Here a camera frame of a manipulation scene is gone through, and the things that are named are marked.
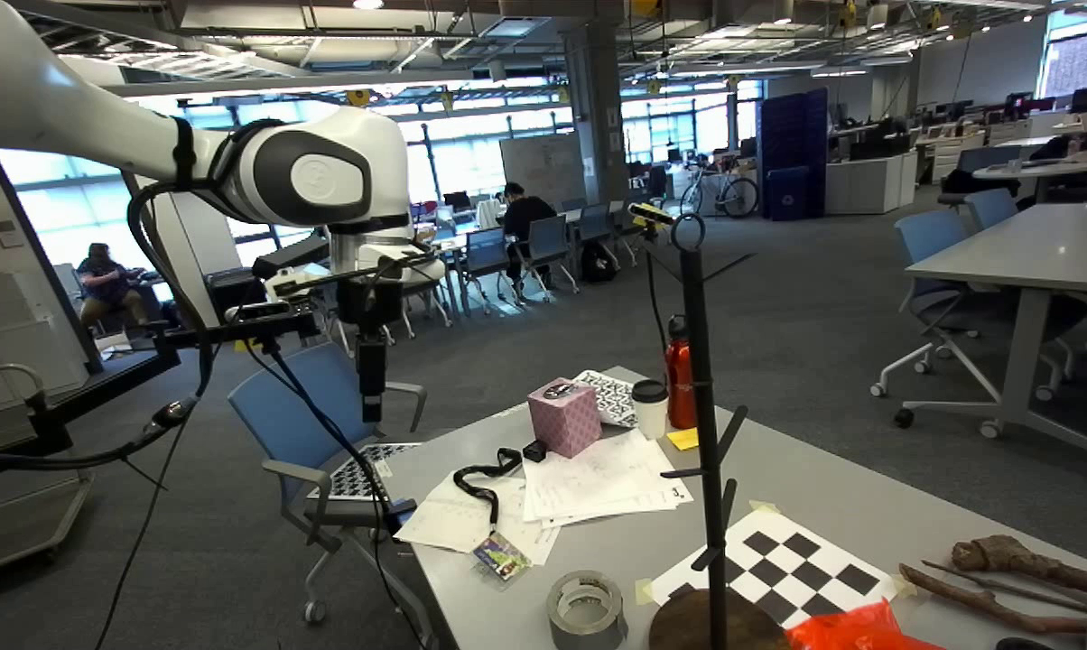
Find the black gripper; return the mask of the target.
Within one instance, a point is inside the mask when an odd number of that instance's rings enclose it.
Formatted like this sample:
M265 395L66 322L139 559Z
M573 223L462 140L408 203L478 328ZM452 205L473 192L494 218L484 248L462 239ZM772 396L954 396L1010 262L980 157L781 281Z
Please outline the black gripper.
M347 325L358 325L365 334L358 341L358 383L365 424L382 424L385 341L376 341L376 334L401 313L401 262L403 242L397 235L337 239L337 306Z

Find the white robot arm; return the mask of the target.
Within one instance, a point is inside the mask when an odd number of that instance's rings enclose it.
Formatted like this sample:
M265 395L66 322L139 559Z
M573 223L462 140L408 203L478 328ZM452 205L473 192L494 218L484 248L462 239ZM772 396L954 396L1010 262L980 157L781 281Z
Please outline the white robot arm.
M412 239L408 150L390 116L341 110L313 124L200 132L84 80L7 0L0 0L0 150L78 157L145 179L130 229L162 275L174 263L145 223L145 203L162 192L193 192L246 223L320 229L341 275L397 262L397 246ZM171 288L180 313L200 325L174 275Z

